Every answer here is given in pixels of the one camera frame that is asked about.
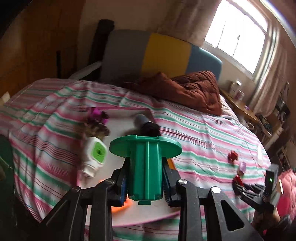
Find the red plastic toy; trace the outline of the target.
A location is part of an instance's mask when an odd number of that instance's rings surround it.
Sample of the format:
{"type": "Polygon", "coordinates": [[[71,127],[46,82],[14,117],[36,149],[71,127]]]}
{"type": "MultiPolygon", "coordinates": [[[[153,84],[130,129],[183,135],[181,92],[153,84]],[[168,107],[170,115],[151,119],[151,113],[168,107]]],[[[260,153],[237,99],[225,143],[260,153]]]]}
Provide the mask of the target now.
{"type": "Polygon", "coordinates": [[[230,161],[230,162],[237,161],[238,160],[238,154],[235,151],[230,151],[227,158],[228,158],[228,161],[230,161]]]}

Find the green white plug timer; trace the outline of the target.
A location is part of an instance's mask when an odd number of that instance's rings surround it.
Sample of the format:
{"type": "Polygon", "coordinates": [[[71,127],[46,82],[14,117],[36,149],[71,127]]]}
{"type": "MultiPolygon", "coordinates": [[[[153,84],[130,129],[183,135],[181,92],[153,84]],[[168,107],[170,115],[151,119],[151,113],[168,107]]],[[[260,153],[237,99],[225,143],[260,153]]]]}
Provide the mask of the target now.
{"type": "Polygon", "coordinates": [[[87,137],[82,146],[80,172],[88,178],[94,178],[104,166],[107,146],[97,137],[87,137]]]}

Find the green plastic spool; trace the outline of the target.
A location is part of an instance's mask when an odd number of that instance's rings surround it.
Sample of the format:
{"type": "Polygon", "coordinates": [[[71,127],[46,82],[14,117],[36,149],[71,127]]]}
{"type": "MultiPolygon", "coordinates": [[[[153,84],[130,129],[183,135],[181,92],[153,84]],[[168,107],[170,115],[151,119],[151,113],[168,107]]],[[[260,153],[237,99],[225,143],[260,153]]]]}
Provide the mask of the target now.
{"type": "Polygon", "coordinates": [[[126,178],[127,197],[139,205],[163,198],[163,160],[182,153],[179,142],[162,136],[129,135],[111,141],[109,151],[125,159],[112,178],[126,178]]]}

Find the purple heart-shaped box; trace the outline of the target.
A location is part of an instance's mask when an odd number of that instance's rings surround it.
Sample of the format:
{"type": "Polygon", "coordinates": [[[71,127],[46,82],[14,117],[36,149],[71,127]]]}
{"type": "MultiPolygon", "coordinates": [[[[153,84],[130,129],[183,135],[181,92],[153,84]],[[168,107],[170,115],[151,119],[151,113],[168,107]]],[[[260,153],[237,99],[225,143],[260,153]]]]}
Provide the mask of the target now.
{"type": "Polygon", "coordinates": [[[241,161],[238,168],[238,175],[243,176],[246,172],[246,163],[244,161],[241,161]]]}

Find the wooden bedside table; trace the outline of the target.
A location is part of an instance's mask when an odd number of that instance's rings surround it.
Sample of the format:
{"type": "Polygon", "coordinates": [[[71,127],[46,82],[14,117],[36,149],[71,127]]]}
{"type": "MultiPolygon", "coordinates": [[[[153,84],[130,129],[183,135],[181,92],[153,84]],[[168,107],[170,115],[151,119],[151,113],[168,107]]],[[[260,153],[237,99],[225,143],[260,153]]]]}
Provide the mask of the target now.
{"type": "Polygon", "coordinates": [[[234,100],[230,95],[223,89],[219,89],[220,94],[234,107],[236,114],[242,115],[245,118],[251,120],[253,123],[259,123],[257,116],[248,108],[248,106],[241,100],[234,100]]]}

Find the white pink-edged tray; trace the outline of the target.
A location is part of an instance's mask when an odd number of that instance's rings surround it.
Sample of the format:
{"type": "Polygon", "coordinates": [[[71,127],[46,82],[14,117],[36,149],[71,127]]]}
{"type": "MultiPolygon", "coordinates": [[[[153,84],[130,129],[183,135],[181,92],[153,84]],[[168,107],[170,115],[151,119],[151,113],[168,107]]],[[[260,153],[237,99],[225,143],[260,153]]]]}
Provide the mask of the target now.
{"type": "Polygon", "coordinates": [[[152,113],[147,108],[91,108],[90,116],[98,117],[106,112],[109,118],[106,122],[110,134],[103,140],[93,137],[83,139],[82,164],[78,170],[77,184],[81,188],[96,186],[100,181],[111,177],[114,170],[127,168],[126,180],[132,182],[138,194],[137,200],[127,198],[122,207],[112,209],[112,225],[114,227],[138,225],[153,222],[177,215],[178,207],[169,207],[162,192],[161,166],[155,166],[155,156],[145,154],[137,156],[135,143],[123,143],[117,149],[127,151],[131,159],[113,150],[111,142],[116,138],[128,135],[138,135],[141,118],[153,122],[152,113]]]}

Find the magenta plastic cup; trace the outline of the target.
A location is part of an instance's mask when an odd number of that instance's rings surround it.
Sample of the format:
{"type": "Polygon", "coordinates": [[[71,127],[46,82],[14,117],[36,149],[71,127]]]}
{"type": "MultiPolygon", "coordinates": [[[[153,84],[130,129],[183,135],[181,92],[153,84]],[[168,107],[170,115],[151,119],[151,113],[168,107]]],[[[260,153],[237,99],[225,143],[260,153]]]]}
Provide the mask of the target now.
{"type": "Polygon", "coordinates": [[[109,114],[99,108],[93,107],[90,109],[89,118],[99,123],[106,124],[109,119],[109,114]]]}

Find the black grey cylinder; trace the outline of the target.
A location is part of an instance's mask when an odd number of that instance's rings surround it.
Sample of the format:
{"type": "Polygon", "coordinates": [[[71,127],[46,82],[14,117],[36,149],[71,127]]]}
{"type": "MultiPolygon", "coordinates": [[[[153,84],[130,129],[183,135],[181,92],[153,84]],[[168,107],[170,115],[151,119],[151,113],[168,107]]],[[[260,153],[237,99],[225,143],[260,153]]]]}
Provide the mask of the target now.
{"type": "Polygon", "coordinates": [[[134,125],[138,129],[140,136],[158,137],[161,135],[159,125],[150,121],[145,115],[137,114],[134,119],[134,125]]]}

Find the purple box on table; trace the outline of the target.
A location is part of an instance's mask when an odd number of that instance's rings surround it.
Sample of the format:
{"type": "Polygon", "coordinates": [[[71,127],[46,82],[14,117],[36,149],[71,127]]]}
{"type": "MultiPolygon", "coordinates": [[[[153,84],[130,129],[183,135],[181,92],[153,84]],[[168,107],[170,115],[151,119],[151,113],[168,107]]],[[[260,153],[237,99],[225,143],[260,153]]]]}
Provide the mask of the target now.
{"type": "Polygon", "coordinates": [[[241,90],[238,90],[236,92],[236,95],[234,96],[234,100],[235,101],[242,101],[243,100],[243,97],[244,97],[244,93],[241,91],[241,90]]]}

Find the striped bed sheet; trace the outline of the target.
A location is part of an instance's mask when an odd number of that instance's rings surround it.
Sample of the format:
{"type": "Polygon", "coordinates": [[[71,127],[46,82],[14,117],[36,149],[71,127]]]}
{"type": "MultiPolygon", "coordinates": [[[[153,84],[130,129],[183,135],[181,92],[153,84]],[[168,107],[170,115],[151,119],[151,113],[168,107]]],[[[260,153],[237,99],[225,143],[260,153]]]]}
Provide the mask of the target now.
{"type": "Polygon", "coordinates": [[[91,107],[147,108],[161,134],[177,140],[173,162],[199,187],[219,186],[252,220],[254,210],[236,198],[232,180],[236,151],[247,165],[243,180],[263,183],[269,158],[258,138],[232,117],[212,116],[129,90],[90,81],[38,80],[1,107],[1,134],[14,152],[16,191],[34,218],[42,220],[76,182],[83,121],[91,107]]]}

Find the white box on table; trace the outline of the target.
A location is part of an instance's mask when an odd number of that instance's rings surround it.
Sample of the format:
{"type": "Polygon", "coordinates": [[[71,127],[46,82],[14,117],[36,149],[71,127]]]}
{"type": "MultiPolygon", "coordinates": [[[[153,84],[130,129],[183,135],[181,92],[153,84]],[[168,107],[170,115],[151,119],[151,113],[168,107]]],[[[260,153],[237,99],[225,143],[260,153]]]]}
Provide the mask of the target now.
{"type": "Polygon", "coordinates": [[[229,95],[230,97],[234,97],[238,90],[240,89],[242,83],[240,82],[239,79],[236,79],[235,81],[231,82],[230,87],[229,87],[229,95]]]}

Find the grey yellow blue headboard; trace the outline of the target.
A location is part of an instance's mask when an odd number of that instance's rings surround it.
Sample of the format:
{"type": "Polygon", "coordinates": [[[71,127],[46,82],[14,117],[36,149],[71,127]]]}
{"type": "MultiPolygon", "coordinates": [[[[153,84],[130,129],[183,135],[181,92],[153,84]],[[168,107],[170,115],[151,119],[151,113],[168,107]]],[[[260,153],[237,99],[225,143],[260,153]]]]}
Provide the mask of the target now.
{"type": "Polygon", "coordinates": [[[201,47],[158,33],[115,30],[108,37],[100,80],[111,83],[124,77],[169,78],[198,71],[211,71],[219,78],[222,61],[201,47]]]}

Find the window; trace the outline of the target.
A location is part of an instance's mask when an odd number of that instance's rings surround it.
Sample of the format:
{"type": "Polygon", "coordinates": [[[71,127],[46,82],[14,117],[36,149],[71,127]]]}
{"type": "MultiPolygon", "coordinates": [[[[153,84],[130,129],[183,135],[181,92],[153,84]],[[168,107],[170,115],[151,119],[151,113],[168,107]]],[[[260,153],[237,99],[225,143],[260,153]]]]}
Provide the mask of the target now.
{"type": "Polygon", "coordinates": [[[254,74],[267,36],[268,23],[249,1],[221,1],[205,42],[254,74]]]}

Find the wooden wardrobe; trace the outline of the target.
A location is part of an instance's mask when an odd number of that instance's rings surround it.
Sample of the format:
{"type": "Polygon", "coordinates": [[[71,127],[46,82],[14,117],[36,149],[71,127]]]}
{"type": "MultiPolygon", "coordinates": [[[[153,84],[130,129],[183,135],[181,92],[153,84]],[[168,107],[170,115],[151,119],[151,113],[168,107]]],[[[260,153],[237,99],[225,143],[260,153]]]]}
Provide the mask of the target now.
{"type": "Polygon", "coordinates": [[[31,1],[1,38],[1,94],[77,70],[84,1],[31,1]]]}

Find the pink curtain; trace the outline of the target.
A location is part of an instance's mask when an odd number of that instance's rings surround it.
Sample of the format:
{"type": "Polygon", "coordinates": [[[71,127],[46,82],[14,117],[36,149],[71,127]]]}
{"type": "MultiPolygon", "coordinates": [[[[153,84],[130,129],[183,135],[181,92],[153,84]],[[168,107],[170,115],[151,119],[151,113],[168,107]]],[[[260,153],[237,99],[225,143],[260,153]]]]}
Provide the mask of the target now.
{"type": "Polygon", "coordinates": [[[220,0],[174,1],[157,32],[200,47],[220,3],[220,0]]]}

